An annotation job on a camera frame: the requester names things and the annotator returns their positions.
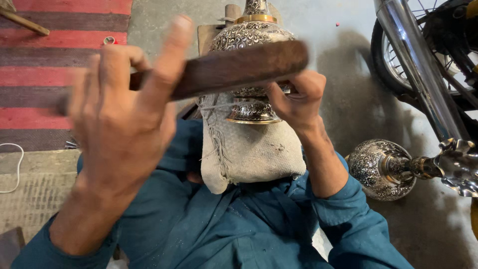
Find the red striped rug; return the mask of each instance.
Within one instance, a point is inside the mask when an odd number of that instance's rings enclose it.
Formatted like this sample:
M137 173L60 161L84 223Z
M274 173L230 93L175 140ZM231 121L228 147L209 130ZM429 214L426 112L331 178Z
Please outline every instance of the red striped rug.
M50 30L38 36L0 17L0 144L25 151L64 149L69 123L47 108L66 74L113 36L126 44L132 0L13 0L17 14ZM0 152L17 151L14 147Z

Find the man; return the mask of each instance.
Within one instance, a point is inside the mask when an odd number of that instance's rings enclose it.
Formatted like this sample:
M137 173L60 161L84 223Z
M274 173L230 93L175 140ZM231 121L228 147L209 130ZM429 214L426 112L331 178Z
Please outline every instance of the man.
M266 86L302 142L308 174L231 185L221 195L187 180L200 167L202 123L176 123L168 101L192 32L190 19L177 16L141 91L128 90L130 66L151 67L133 46L106 46L75 75L78 179L12 267L104 268L118 244L130 268L410 268L327 137L318 115L326 79L316 72L292 80L294 95ZM333 245L328 263L311 244L317 219Z

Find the teal shirt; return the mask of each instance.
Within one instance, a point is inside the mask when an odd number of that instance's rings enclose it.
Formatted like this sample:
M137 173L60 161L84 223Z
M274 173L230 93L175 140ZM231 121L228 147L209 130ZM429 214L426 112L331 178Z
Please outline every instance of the teal shirt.
M52 217L12 268L105 268L117 244L129 268L411 268L353 177L328 199L312 195L308 173L215 195L186 180L187 171L200 170L198 134L201 121L178 121L170 148L100 249L65 254L50 241ZM312 246L317 223L333 246L328 262Z

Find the brass rim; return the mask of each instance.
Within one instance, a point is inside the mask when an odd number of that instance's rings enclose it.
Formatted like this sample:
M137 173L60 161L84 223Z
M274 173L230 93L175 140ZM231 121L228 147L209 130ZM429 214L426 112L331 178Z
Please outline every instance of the brass rim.
M236 21L234 21L234 24L238 24L241 22L254 22L254 21L277 23L277 19L270 15L255 14L255 15L242 16L238 18Z
M233 120L227 118L226 121L230 121L232 123L244 123L244 124L272 124L272 123L279 123L282 120L270 120L270 121L240 121L240 120Z

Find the tire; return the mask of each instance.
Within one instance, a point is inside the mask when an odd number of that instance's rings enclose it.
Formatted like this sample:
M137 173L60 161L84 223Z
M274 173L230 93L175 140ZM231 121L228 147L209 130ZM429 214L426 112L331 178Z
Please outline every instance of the tire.
M382 37L384 35L383 28L380 25L379 20L375 21L372 31L372 40L370 42L370 53L372 56L372 65L373 72L377 75L379 81L390 91L393 92L396 96L403 94L408 94L412 98L416 98L416 94L413 90L410 90L403 85L401 85L395 78L390 75L385 67L385 62L383 61L383 52L382 52ZM456 93L452 95L453 100L456 104L462 108L464 111L475 110L475 108L465 100L461 94Z

